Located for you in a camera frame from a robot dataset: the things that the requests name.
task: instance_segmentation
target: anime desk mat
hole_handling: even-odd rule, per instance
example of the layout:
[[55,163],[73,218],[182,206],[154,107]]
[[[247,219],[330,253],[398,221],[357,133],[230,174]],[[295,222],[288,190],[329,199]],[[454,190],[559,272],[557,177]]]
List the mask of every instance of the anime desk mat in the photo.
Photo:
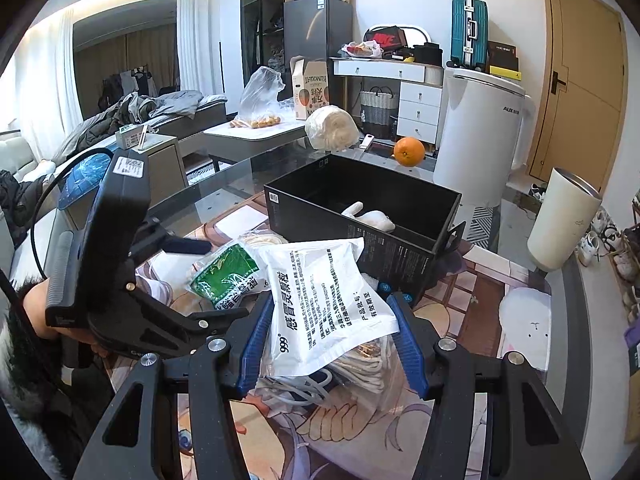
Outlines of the anime desk mat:
[[[216,248],[222,246],[230,238],[216,225],[244,206],[267,214],[261,193],[233,206],[189,236],[207,239]],[[258,228],[268,227],[267,220]],[[138,268],[137,285],[182,314],[210,310],[209,300],[186,289],[197,260],[192,255],[156,254]],[[514,288],[533,288],[550,294],[546,281],[465,241],[441,267],[438,275],[443,277],[418,302],[414,309],[416,316],[431,320],[441,336],[456,339],[473,353],[502,357],[516,349],[526,356],[534,351],[542,354],[542,364],[537,368],[544,381],[550,311],[505,313],[500,311],[500,302]],[[516,325],[524,328],[505,334],[500,325],[505,316],[516,319]],[[254,390],[243,402],[232,401],[236,431],[252,479],[410,480],[430,422],[433,401],[421,400],[409,388],[390,338],[389,342],[388,359],[380,375],[384,381],[382,394],[373,394],[355,384],[339,384],[330,390],[326,406],[300,407],[274,402],[263,399],[259,390]],[[121,356],[110,360],[108,370],[116,390],[135,363]],[[486,394],[476,394],[467,480],[480,478],[485,424]],[[188,396],[181,394],[178,429],[184,480],[196,480],[190,427]]]

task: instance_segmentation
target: orange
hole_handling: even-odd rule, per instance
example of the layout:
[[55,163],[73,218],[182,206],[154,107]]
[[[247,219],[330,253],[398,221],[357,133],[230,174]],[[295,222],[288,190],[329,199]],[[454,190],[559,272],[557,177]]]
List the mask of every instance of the orange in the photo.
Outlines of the orange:
[[415,137],[403,137],[394,146],[394,158],[403,166],[412,168],[424,159],[424,145]]

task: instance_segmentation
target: green medicine packet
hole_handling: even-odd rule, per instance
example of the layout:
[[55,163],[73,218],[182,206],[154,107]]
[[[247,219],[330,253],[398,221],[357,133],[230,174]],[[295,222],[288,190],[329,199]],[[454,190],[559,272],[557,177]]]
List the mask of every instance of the green medicine packet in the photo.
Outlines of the green medicine packet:
[[260,292],[264,279],[251,256],[238,243],[214,256],[189,284],[197,295],[211,300],[216,310],[233,308],[243,294]]

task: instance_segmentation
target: glass tabletop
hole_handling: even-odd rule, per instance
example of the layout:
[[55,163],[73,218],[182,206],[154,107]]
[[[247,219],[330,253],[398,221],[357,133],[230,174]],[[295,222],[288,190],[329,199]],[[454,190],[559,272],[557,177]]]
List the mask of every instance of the glass tabletop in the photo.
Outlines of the glass tabletop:
[[[149,213],[177,235],[206,238],[214,247],[220,247],[229,238],[216,225],[230,211],[249,205],[266,215],[264,185],[325,155],[324,151],[314,150],[307,139],[299,139],[238,162],[173,195]],[[382,144],[374,145],[370,153],[359,150],[340,153],[432,180],[433,160],[407,169],[400,168],[390,155],[391,149]],[[506,190],[504,197],[502,204],[491,210],[472,208],[469,212],[460,208],[459,216],[470,222],[470,228],[458,251],[459,257],[447,264],[437,284],[415,305],[414,314],[429,319],[440,336],[456,339],[473,353],[501,357],[511,350],[523,352],[539,370],[562,411],[566,373],[570,368],[567,346],[572,344],[568,340],[571,334],[566,312],[564,322],[556,322],[558,310],[564,304],[564,289],[554,290],[547,310],[542,313],[503,307],[502,300],[515,289],[532,290],[532,294],[548,298],[546,294],[551,294],[548,281],[553,281],[545,281],[533,268],[527,268],[527,261],[521,256],[526,250],[526,235],[520,241],[512,239],[511,231],[518,218],[529,219],[532,224],[536,204],[511,190]],[[208,300],[184,290],[196,259],[157,254],[138,269],[139,285],[185,315],[207,310],[211,308]],[[129,367],[126,360],[114,366],[114,386],[122,382]],[[410,479],[433,406],[411,391],[397,359],[388,370],[384,376],[388,395],[375,397],[373,403],[366,392],[342,386],[332,390],[331,406],[290,409],[260,395],[234,402],[232,411],[244,431],[239,439],[249,471],[257,478],[298,478],[287,473],[295,469],[306,471],[306,476],[300,477],[305,480],[312,476],[318,480]],[[180,430],[189,431],[185,399],[179,413]],[[468,479],[480,478],[485,421],[486,395],[476,394]],[[193,457],[184,454],[181,459],[184,478],[192,478]]]

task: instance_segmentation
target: wooden door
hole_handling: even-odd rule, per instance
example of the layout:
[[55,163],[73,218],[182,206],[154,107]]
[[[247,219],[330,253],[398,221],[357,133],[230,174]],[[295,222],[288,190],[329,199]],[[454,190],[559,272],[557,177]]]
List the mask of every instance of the wooden door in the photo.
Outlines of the wooden door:
[[548,2],[549,83],[529,173],[548,181],[553,168],[563,168],[600,189],[609,176],[624,118],[622,18],[600,0]]

